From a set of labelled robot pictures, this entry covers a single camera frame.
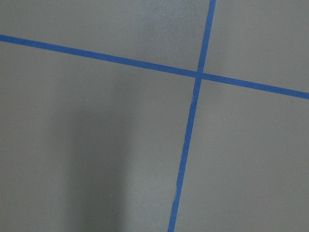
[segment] blue painter's tape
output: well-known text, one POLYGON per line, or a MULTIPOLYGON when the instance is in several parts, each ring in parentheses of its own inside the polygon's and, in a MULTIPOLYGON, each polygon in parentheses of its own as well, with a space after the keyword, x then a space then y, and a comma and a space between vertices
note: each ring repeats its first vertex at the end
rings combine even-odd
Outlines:
POLYGON ((42 42, 34 41, 34 40, 26 40, 22 38, 13 37, 13 36, 7 36, 7 35, 0 34, 0 41, 12 43, 12 44, 36 47, 36 48, 55 51, 55 52, 61 52, 61 53, 76 55, 80 57, 105 60, 105 61, 109 61, 113 63, 125 64, 129 66, 151 69, 151 70, 156 70, 156 71, 161 71, 161 72, 166 72, 166 73, 184 75, 184 76, 189 76, 189 77, 196 77, 195 71, 174 68, 174 67, 170 67, 166 65, 154 64, 154 63, 149 63, 149 62, 135 60, 135 59, 117 57, 117 56, 107 55, 104 53, 85 51, 85 50, 81 50, 77 48, 65 47, 65 46, 55 45, 51 43, 42 43, 42 42))
POLYGON ((183 152, 182 152, 182 156, 180 160, 178 177, 177 177, 177 182, 176 182, 176 195, 173 201, 172 210, 170 214, 168 232, 174 232, 175 230, 180 196, 181 196, 181 192, 183 188, 185 167, 187 164, 189 146, 191 142, 191 135, 192 135, 193 124, 194 124, 194 119, 195 119, 195 113, 197 110, 197 101, 198 101, 198 96, 199 96, 199 90, 201 87, 201 81, 202 80, 200 78, 196 78, 194 82, 193 96, 192 96, 192 101, 191 101, 191 106, 190 106, 190 111, 189 111, 187 128, 186 128, 185 136, 184 136, 183 152))
POLYGON ((216 0, 211 0, 209 3, 205 30, 204 30, 204 37, 203 37, 203 42, 202 42, 202 48, 201 48, 201 52, 199 55, 198 66, 197 66, 197 71, 199 73, 204 72, 208 43, 211 37, 211 26, 212 26, 212 20, 214 16, 215 7, 216 7, 216 0))
MULTIPOLYGON (((203 70, 204 70, 208 43, 209 43, 209 39, 211 35, 211 25, 212 25, 212 20, 214 16, 215 5, 216 5, 216 0, 211 0, 209 3, 207 20, 206 20, 204 36, 203 36, 203 42, 202 42, 201 52, 200 52, 200 56, 198 60, 198 67, 197 67, 198 74, 203 73, 203 70)), ((190 147, 190 142, 191 142, 195 114, 197 111, 197 102, 198 102, 201 82, 202 82, 202 76, 201 75, 196 76, 196 79, 194 82, 194 88, 193 88, 193 96, 192 96, 192 101, 191 101, 191 106, 190 106, 190 111, 189 111, 189 117, 188 117, 188 122, 187 122, 187 128, 186 128, 186 132, 184 136, 183 152, 182 152, 179 170, 178 170, 178 176, 177 176, 177 182, 176 182, 176 195, 175 195, 175 198, 172 204, 172 209, 171 209, 170 218, 169 218, 168 232, 174 232, 175 226, 176 226, 177 213, 178 213, 179 202, 180 202, 180 197, 181 197, 182 188, 183 188, 185 168, 186 168, 187 160, 188 160, 188 153, 189 153, 189 147, 190 147)))
POLYGON ((76 56, 81 56, 81 57, 87 57, 87 58, 92 58, 92 59, 105 60, 105 61, 114 62, 118 64, 125 64, 129 66, 156 70, 156 71, 165 72, 165 73, 172 73, 172 74, 188 76, 188 77, 193 77, 193 78, 201 77, 204 80, 210 80, 210 81, 215 81, 215 82, 220 82, 220 83, 225 83, 225 84, 230 84, 230 85, 235 85, 235 86, 254 88, 254 89, 258 89, 262 91, 288 95, 292 97, 309 99, 309 93, 307 92, 301 92, 301 91, 287 89, 287 88, 264 85, 260 83, 250 82, 250 81, 243 81, 243 80, 238 80, 238 79, 229 78, 229 77, 217 76, 213 74, 198 73, 198 72, 191 71, 191 70, 180 69, 180 68, 175 68, 175 67, 170 67, 170 66, 160 65, 160 64, 154 64, 154 63, 144 62, 144 61, 135 60, 135 59, 111 56, 111 55, 107 55, 104 53, 90 52, 90 51, 85 51, 81 49, 64 47, 64 46, 50 44, 50 43, 42 43, 38 41, 27 40, 27 39, 22 39, 22 38, 7 36, 7 35, 1 35, 1 34, 0 34, 0 41, 12 43, 12 44, 19 44, 23 46, 36 47, 40 49, 61 52, 61 53, 66 53, 66 54, 71 54, 71 55, 76 55, 76 56))
POLYGON ((270 85, 264 85, 264 84, 255 83, 251 81, 243 81, 243 80, 238 80, 238 79, 223 77, 223 76, 217 76, 217 75, 207 74, 207 73, 202 73, 200 75, 202 79, 204 80, 215 81, 215 82, 230 84, 234 86, 241 86, 241 87, 246 87, 246 88, 253 88, 257 90, 278 93, 278 94, 293 96, 297 98, 309 99, 309 93, 307 92, 292 90, 288 88, 281 88, 281 87, 276 87, 276 86, 270 86, 270 85))

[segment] gray painted floor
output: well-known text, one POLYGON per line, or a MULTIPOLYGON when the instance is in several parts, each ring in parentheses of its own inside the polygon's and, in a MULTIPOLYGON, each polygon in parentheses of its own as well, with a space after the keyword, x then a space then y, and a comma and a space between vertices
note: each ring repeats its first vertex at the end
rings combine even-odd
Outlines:
MULTIPOLYGON (((5 0, 0 34, 196 71, 209 0, 5 0)), ((205 73, 309 92, 309 4, 217 0, 205 73)), ((0 231, 166 232, 194 78, 0 42, 0 231)), ((305 232, 309 100, 202 81, 176 232, 305 232)))

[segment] gray surface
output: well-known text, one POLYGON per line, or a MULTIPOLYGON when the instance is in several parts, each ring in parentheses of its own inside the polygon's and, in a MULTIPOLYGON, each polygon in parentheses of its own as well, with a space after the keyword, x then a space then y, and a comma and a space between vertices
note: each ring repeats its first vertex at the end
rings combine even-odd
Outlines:
POLYGON ((309 1, 219 0, 205 72, 309 91, 309 1))
POLYGON ((203 81, 176 232, 307 231, 308 109, 203 81))
POLYGON ((209 0, 2 0, 0 33, 196 70, 209 0))
POLYGON ((194 79, 0 50, 0 231, 165 231, 194 79))

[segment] gray floor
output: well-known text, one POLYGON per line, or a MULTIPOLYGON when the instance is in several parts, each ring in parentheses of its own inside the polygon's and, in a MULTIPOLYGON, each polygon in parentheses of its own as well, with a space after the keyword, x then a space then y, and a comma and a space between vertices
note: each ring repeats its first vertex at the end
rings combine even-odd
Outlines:
MULTIPOLYGON (((208 4, 5 0, 0 34, 196 71, 208 4)), ((204 72, 309 92, 308 9, 217 0, 204 72)), ((0 51, 0 231, 167 231, 194 78, 0 51)), ((203 80, 175 231, 307 231, 308 118, 203 80)))

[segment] blue tape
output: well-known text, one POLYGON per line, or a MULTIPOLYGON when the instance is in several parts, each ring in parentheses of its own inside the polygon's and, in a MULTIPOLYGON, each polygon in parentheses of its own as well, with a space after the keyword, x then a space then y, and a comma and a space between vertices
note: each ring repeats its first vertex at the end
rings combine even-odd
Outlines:
MULTIPOLYGON (((216 0, 211 0, 209 3, 207 20, 206 20, 204 36, 203 36, 203 42, 202 42, 201 52, 200 52, 200 56, 198 60, 198 66, 197 66, 198 74, 202 74, 204 71, 204 65, 206 62, 208 43, 209 43, 209 39, 211 35, 211 25, 212 25, 212 20, 214 16, 215 5, 216 5, 216 0)), ((193 125, 194 125, 194 119, 195 119, 195 114, 197 111, 197 102, 198 102, 201 82, 202 82, 202 76, 201 75, 196 76, 196 79, 194 82, 194 88, 193 88, 193 96, 192 96, 192 101, 191 101, 191 106, 190 106, 190 111, 189 111, 189 117, 188 117, 188 122, 187 122, 187 128, 186 128, 186 132, 184 136, 183 152, 182 152, 182 156, 180 159, 180 165, 179 165, 179 170, 178 170, 178 176, 177 176, 177 182, 176 182, 176 195, 175 195, 175 198, 172 204, 172 209, 171 209, 170 218, 169 218, 168 232, 174 232, 175 230, 179 202, 180 202, 180 197, 181 197, 182 188, 183 188, 185 168, 187 165, 192 130, 193 130, 193 125)))
POLYGON ((139 61, 139 60, 134 60, 134 59, 128 59, 128 58, 122 58, 122 57, 117 57, 117 56, 111 56, 111 55, 107 55, 104 53, 90 52, 90 51, 85 51, 81 49, 64 47, 64 46, 50 44, 50 43, 42 43, 38 41, 27 40, 27 39, 22 39, 22 38, 7 36, 7 35, 1 35, 1 34, 0 34, 0 41, 12 43, 12 44, 19 44, 23 46, 36 47, 40 49, 61 52, 61 53, 66 53, 66 54, 71 54, 71 55, 76 55, 76 56, 81 56, 81 57, 87 57, 87 58, 92 58, 92 59, 105 60, 105 61, 114 62, 118 64, 125 64, 129 66, 156 70, 156 71, 165 72, 165 73, 172 73, 172 74, 188 76, 188 77, 193 77, 193 78, 201 77, 204 80, 210 80, 210 81, 215 81, 215 82, 220 82, 220 83, 225 83, 225 84, 230 84, 230 85, 235 85, 235 86, 254 88, 257 90, 288 95, 292 97, 309 99, 309 93, 307 92, 292 90, 288 88, 281 88, 281 87, 276 87, 276 86, 270 86, 270 85, 264 85, 260 83, 250 82, 250 81, 243 81, 243 80, 234 79, 230 77, 217 76, 217 75, 212 75, 212 74, 207 74, 207 73, 198 73, 198 72, 191 71, 191 70, 174 68, 174 67, 170 67, 166 65, 154 64, 154 63, 149 63, 149 62, 144 62, 144 61, 139 61))
POLYGON ((109 62, 118 63, 118 64, 125 64, 125 65, 144 68, 144 69, 151 69, 151 70, 156 70, 156 71, 161 71, 161 72, 166 72, 166 73, 173 73, 173 74, 178 74, 178 75, 183 75, 183 76, 196 77, 195 71, 174 68, 174 67, 170 67, 166 65, 154 64, 154 63, 149 63, 149 62, 135 60, 135 59, 117 57, 117 56, 107 55, 104 53, 85 51, 85 50, 81 50, 77 48, 65 47, 65 46, 55 45, 51 43, 43 43, 43 42, 34 41, 34 40, 27 40, 27 39, 17 38, 13 36, 7 36, 7 35, 0 34, 0 41, 12 43, 12 44, 29 46, 29 47, 36 47, 36 48, 50 50, 54 52, 61 52, 61 53, 76 55, 80 57, 99 59, 99 60, 109 61, 109 62))
POLYGON ((230 84, 234 86, 241 86, 241 87, 246 87, 246 88, 253 88, 257 90, 278 93, 278 94, 288 95, 288 96, 297 97, 297 98, 309 99, 309 93, 307 92, 292 90, 288 88, 281 88, 281 87, 276 87, 276 86, 269 86, 269 85, 264 85, 264 84, 255 83, 251 81, 243 81, 243 80, 238 80, 238 79, 223 77, 223 76, 217 76, 217 75, 207 74, 207 73, 202 73, 201 76, 202 76, 202 79, 204 80, 215 81, 215 82, 230 84))
POLYGON ((211 0, 209 3, 205 30, 204 30, 204 37, 203 37, 203 42, 202 42, 202 48, 201 48, 201 52, 199 55, 198 66, 197 66, 197 72, 199 73, 204 72, 208 43, 211 37, 211 26, 212 26, 212 20, 213 20, 215 7, 216 7, 216 0, 211 0))

